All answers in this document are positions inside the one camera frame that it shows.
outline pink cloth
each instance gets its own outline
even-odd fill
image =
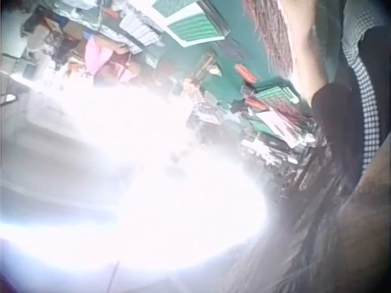
[[[112,49],[98,46],[93,37],[90,37],[86,44],[86,52],[84,54],[87,71],[95,76],[99,69],[109,62],[112,53]],[[136,76],[120,64],[115,63],[114,66],[119,82],[129,81]]]

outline hand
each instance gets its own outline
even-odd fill
[[[315,25],[318,0],[280,0],[294,42],[305,40]]]
[[[117,49],[115,50],[115,52],[118,55],[125,54],[125,53],[127,53],[129,51],[130,51],[130,49],[129,49],[128,45],[126,45],[126,44],[119,44]]]

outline checkered shirt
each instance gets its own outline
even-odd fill
[[[349,66],[353,69],[360,90],[364,114],[364,153],[362,173],[380,147],[380,127],[375,91],[364,63],[359,57],[359,42],[365,32],[388,23],[376,4],[370,0],[348,0],[344,10],[342,48]]]

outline dark sleeve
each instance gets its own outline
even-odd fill
[[[360,97],[341,84],[328,84],[312,98],[312,110],[335,161],[353,180],[362,168],[363,114]]]
[[[340,84],[328,84],[314,94],[311,107],[330,143],[346,142],[350,128],[351,92]]]

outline woman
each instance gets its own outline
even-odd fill
[[[114,43],[101,35],[89,35],[84,53],[87,71],[95,86],[115,86],[139,75],[141,66],[131,60],[126,45]]]
[[[343,49],[335,81],[328,83],[313,32],[317,0],[281,0],[291,37],[302,95],[311,105],[332,154],[356,185],[390,132],[388,21],[369,0],[348,0]]]

